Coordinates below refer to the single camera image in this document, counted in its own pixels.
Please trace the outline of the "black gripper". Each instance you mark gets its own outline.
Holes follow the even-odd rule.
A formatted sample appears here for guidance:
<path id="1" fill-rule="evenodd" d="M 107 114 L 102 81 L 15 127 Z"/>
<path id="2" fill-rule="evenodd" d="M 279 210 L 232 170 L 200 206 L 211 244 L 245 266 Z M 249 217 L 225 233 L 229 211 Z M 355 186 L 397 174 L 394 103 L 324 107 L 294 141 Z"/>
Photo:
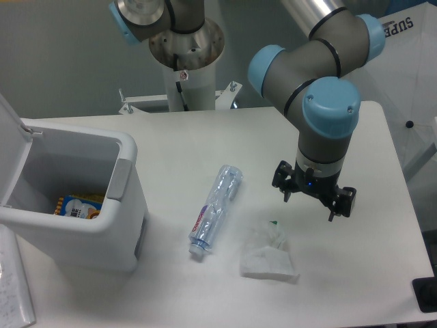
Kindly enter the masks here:
<path id="1" fill-rule="evenodd" d="M 283 194 L 283 201 L 288 202 L 292 193 L 302 192 L 319 199 L 328 205 L 332 221 L 334 216 L 349 217 L 354 208 L 356 189 L 354 187 L 338 187 L 340 171 L 332 176 L 318 177 L 313 169 L 303 171 L 298 164 L 293 168 L 288 162 L 281 161 L 272 179 L 272 186 Z"/>

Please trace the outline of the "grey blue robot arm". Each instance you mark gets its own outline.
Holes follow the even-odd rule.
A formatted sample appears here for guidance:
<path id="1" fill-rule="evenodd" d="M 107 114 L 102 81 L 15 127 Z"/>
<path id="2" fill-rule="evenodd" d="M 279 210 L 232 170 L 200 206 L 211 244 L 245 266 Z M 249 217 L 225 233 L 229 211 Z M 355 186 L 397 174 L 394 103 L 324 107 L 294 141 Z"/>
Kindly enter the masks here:
<path id="1" fill-rule="evenodd" d="M 248 69 L 254 90 L 299 132 L 295 164 L 280 162 L 272 185 L 285 198 L 301 192 L 321 201 L 332 216 L 349 217 L 356 190 L 337 181 L 361 97 L 344 76 L 381 54 L 384 29 L 368 14 L 353 15 L 341 1 L 284 6 L 307 43 L 290 52 L 265 46 Z M 203 1 L 112 1 L 109 9 L 127 42 L 148 42 L 167 76 L 171 111 L 215 107 L 214 65 L 225 41 Z"/>

